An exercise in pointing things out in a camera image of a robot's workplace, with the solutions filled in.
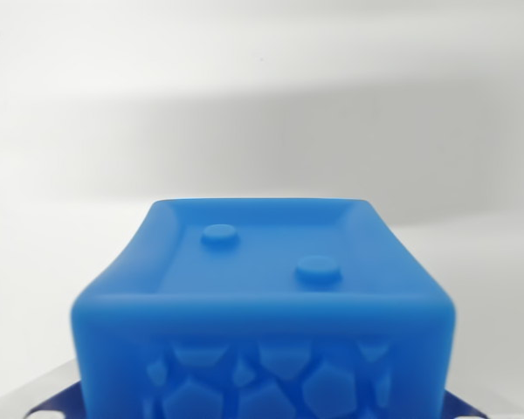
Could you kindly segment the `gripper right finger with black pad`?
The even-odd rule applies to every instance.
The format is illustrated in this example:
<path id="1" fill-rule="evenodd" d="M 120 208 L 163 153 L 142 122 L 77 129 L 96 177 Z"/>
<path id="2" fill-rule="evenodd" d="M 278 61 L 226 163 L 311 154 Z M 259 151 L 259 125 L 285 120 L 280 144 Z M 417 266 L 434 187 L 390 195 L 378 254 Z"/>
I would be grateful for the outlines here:
<path id="1" fill-rule="evenodd" d="M 449 372 L 441 418 L 496 418 L 503 415 L 503 400 L 469 374 Z"/>

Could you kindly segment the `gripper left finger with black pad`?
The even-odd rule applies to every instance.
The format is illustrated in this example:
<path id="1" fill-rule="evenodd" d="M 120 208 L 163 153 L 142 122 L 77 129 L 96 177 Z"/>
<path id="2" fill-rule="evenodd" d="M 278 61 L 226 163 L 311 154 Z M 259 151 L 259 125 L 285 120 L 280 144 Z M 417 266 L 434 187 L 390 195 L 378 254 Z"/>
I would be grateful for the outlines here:
<path id="1" fill-rule="evenodd" d="M 38 377 L 27 390 L 24 418 L 86 418 L 76 360 Z"/>

